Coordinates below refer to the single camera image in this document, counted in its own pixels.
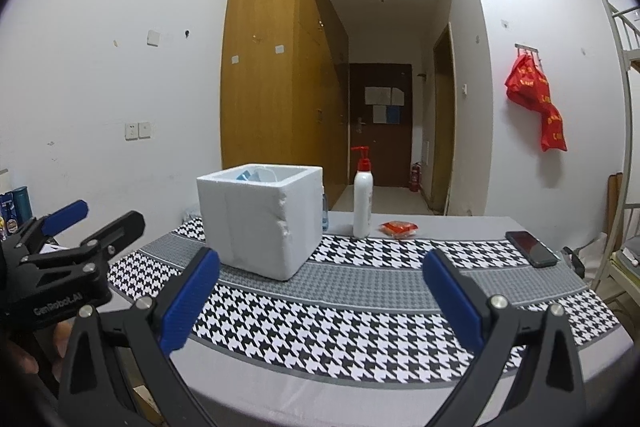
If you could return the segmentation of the person's left hand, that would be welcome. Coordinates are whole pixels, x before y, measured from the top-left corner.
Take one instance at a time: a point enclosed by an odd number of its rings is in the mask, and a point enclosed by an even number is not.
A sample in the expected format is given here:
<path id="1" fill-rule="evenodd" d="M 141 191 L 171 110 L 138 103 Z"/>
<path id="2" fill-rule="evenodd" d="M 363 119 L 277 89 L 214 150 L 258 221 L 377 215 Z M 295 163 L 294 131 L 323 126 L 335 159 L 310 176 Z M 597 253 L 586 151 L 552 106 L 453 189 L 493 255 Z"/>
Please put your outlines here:
<path id="1" fill-rule="evenodd" d="M 60 379 L 73 325 L 72 321 L 63 321 L 52 329 L 43 329 L 35 334 L 11 334 L 6 349 L 20 371 L 27 375 L 40 372 L 38 358 L 42 351 L 43 360 L 46 361 L 44 373 Z"/>

